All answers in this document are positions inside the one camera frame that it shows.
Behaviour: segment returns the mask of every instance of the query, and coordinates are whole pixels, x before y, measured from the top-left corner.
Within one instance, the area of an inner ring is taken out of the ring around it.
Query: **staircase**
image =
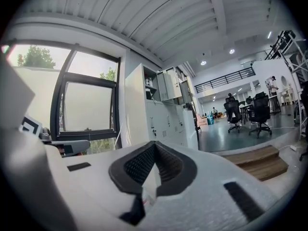
[[[269,180],[286,172],[288,165],[279,157],[279,150],[266,146],[251,152],[222,156],[260,181]]]

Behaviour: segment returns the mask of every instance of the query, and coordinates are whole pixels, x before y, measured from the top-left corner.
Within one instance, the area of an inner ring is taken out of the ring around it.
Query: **shelf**
[[[145,88],[148,88],[148,89],[150,89],[150,90],[153,90],[154,92],[157,90],[155,87],[151,87],[151,86],[149,86],[149,85],[144,85],[145,86]]]

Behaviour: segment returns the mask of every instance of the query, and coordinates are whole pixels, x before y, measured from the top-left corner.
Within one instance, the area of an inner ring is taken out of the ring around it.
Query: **floor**
[[[293,151],[289,146],[285,146],[279,151],[279,157],[289,165],[287,172],[262,182],[278,198],[282,198],[289,191],[296,188],[307,171],[308,156],[304,156],[303,160],[299,161],[300,154],[306,150],[306,140],[302,139],[293,145],[297,147],[296,151]]]
[[[236,150],[275,139],[294,129],[294,126],[298,126],[294,124],[293,110],[294,105],[283,106],[281,113],[271,115],[270,119],[267,120],[267,125],[271,127],[272,135],[270,136],[268,132],[262,131],[259,138],[257,138],[257,133],[248,135],[251,129],[257,127],[250,121],[247,121],[245,125],[240,124],[242,126],[240,133],[235,129],[228,133],[229,127],[234,125],[229,124],[226,117],[215,119],[213,125],[201,126],[199,150],[205,152]]]

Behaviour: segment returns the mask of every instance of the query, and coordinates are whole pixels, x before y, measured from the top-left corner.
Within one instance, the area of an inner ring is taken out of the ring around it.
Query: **tree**
[[[115,70],[111,69],[111,67],[109,67],[108,73],[105,75],[105,73],[101,73],[100,77],[102,79],[108,79],[108,80],[115,80],[115,76],[116,76],[116,72]]]
[[[35,45],[30,46],[26,55],[19,54],[17,57],[18,66],[51,69],[56,66],[56,63],[52,61],[50,51]]]

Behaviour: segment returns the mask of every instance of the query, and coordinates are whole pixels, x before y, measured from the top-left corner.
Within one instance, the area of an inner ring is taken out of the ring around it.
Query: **white ceiling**
[[[96,25],[161,67],[188,61],[193,73],[203,58],[210,67],[243,57],[268,43],[269,31],[294,25],[279,0],[27,0],[18,17]]]
[[[258,80],[253,82],[254,86],[256,86],[258,83],[259,83]],[[206,103],[206,102],[213,101],[214,97],[216,97],[215,99],[218,100],[218,99],[222,99],[222,98],[227,98],[229,93],[231,93],[232,95],[235,94],[235,93],[241,95],[242,93],[247,92],[249,90],[250,90],[250,84],[245,84],[245,85],[241,85],[241,86],[238,86],[238,87],[235,87],[235,88],[232,88],[232,89],[224,90],[224,91],[212,94],[212,95],[208,95],[208,96],[199,98],[199,101],[200,101],[200,103]]]

